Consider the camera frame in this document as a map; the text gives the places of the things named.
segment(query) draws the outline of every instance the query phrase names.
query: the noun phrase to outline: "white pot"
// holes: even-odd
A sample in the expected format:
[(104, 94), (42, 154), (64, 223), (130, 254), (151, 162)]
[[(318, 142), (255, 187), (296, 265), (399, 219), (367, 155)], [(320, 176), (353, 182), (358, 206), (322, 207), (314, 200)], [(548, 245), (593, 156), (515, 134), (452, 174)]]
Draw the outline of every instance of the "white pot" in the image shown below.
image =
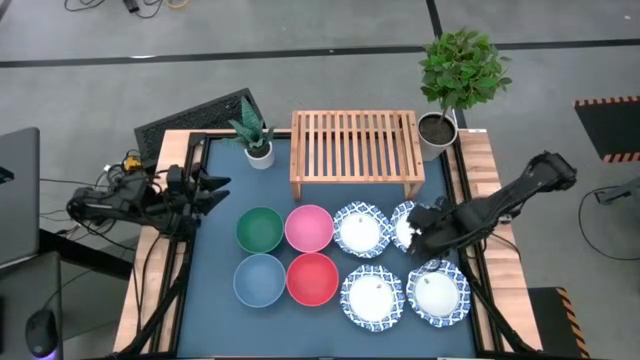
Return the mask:
[(253, 156), (249, 155), (247, 149), (244, 149), (244, 153), (245, 155), (247, 155), (247, 159), (249, 159), (249, 164), (251, 164), (254, 169), (258, 170), (270, 168), (276, 158), (275, 154), (273, 153), (273, 143), (271, 142), (269, 142), (269, 152), (267, 153), (267, 155), (261, 158), (254, 158)]
[(451, 126), (453, 126), (453, 138), (451, 139), (451, 141), (449, 141), (446, 144), (442, 144), (442, 145), (438, 145), (438, 144), (432, 144), (430, 142), (428, 142), (427, 140), (425, 140), (425, 138), (422, 137), (422, 134), (420, 133), (420, 123), (422, 122), (422, 119), (426, 118), (427, 116), (430, 115), (437, 115), (440, 116), (441, 113), (439, 112), (428, 112), (426, 114), (423, 114), (422, 116), (420, 116), (420, 120), (418, 120), (418, 135), (420, 135), (420, 147), (422, 149), (422, 161), (431, 161), (435, 158), (437, 158), (443, 151), (444, 149), (447, 148), (447, 146), (453, 144), (453, 142), (456, 140), (456, 138), (458, 137), (458, 125), (456, 124), (455, 121), (453, 121), (449, 115), (444, 116), (444, 121), (448, 121)]

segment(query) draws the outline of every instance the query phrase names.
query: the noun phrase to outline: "floor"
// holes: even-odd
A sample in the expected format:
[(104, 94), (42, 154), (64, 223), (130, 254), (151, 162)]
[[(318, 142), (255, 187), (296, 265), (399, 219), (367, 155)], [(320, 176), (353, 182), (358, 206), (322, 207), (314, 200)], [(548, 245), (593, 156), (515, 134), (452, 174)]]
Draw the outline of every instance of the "floor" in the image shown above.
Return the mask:
[[(244, 87), (251, 89), (267, 122), (281, 127), (289, 126), (295, 109), (435, 111), (437, 106), (427, 104), (418, 90), (418, 61), (423, 55), (397, 50), (434, 39), (429, 2), (193, 0), (180, 10), (163, 5), (155, 18), (142, 20), (129, 15), (121, 1), (71, 13), (62, 0), (4, 0), (0, 133), (39, 127), (41, 175), (93, 182), (105, 164), (119, 161), (127, 149), (136, 147), (133, 128)], [(574, 188), (535, 197), (514, 222), (527, 282), (531, 287), (568, 289), (593, 357), (635, 358), (640, 353), (640, 323), (629, 314), (640, 308), (640, 263), (613, 261), (591, 250), (580, 235), (577, 208), (587, 191), (638, 176), (640, 164), (603, 164), (572, 104), (577, 99), (639, 95), (640, 51), (638, 42), (615, 47), (572, 42), (639, 38), (640, 3), (435, 4), (445, 31), (477, 29), (500, 44), (564, 42), (559, 43), (564, 48), (503, 51), (513, 59), (513, 84), (494, 101), (466, 111), (466, 121), (470, 128), (489, 130), (503, 182), (516, 177), (543, 150), (560, 152), (578, 168)], [(145, 14), (151, 10), (143, 9)], [(301, 51), (268, 58), (277, 50), (371, 47), (387, 53), (327, 51), (329, 56), (309, 56)], [(247, 54), (257, 51), (264, 53)], [(201, 53), (244, 55), (235, 60), (178, 56), (174, 60), (179, 61), (171, 62), (90, 65), (91, 59), (105, 57)], [(89, 65), (25, 62), (60, 59), (89, 59)], [(63, 208), (73, 190), (74, 186), (43, 183), (41, 211)], [(585, 231), (610, 254), (637, 256), (639, 210), (639, 202), (632, 199), (609, 207), (589, 199), (583, 211)], [(69, 225), (44, 219), (41, 224), (48, 230)], [(119, 225), (111, 237), (134, 243), (138, 231), (136, 226)], [(104, 247), (99, 238), (82, 242)], [(68, 279), (77, 271), (67, 266), (64, 276)], [(110, 351), (125, 293), (126, 284), (119, 280), (96, 274), (81, 279), (63, 293), (69, 359)]]

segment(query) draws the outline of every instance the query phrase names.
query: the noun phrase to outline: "pink bowl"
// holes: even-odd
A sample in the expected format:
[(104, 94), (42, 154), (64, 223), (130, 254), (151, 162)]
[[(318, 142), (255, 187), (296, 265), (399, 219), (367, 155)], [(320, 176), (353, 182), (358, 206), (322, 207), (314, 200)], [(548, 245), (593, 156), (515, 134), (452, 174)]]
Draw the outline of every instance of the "pink bowl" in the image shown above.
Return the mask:
[(284, 233), (294, 249), (303, 253), (320, 251), (333, 238), (333, 218), (320, 206), (300, 206), (289, 214)]

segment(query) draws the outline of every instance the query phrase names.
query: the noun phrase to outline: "green bowl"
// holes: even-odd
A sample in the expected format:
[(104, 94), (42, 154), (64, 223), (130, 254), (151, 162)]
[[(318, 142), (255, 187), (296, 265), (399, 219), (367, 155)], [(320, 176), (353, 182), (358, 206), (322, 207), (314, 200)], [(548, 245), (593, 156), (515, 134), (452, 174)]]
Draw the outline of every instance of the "green bowl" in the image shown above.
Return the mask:
[(283, 235), (282, 218), (267, 207), (253, 208), (244, 213), (236, 228), (238, 244), (251, 254), (264, 254), (275, 249)]

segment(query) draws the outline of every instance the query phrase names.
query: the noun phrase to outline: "white plate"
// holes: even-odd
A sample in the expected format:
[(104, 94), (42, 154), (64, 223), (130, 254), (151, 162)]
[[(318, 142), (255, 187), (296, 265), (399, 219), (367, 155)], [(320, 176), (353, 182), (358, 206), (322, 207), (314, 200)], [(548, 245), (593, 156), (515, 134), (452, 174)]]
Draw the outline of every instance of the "white plate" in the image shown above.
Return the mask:
[(431, 260), (411, 271), (407, 299), (411, 308), (435, 327), (453, 325), (471, 309), (467, 278), (446, 260)]
[(413, 201), (405, 201), (402, 204), (396, 206), (391, 216), (391, 241), (396, 247), (403, 252), (407, 252), (409, 245), (411, 245), (411, 236), (414, 232), (420, 233), (419, 230), (415, 230), (409, 226), (407, 218), (409, 213), (416, 206)]
[(362, 265), (342, 283), (342, 311), (358, 326), (379, 332), (400, 320), (404, 306), (402, 282), (379, 265)]
[(380, 255), (391, 237), (389, 220), (374, 205), (354, 201), (333, 217), (334, 240), (342, 250), (362, 258)]

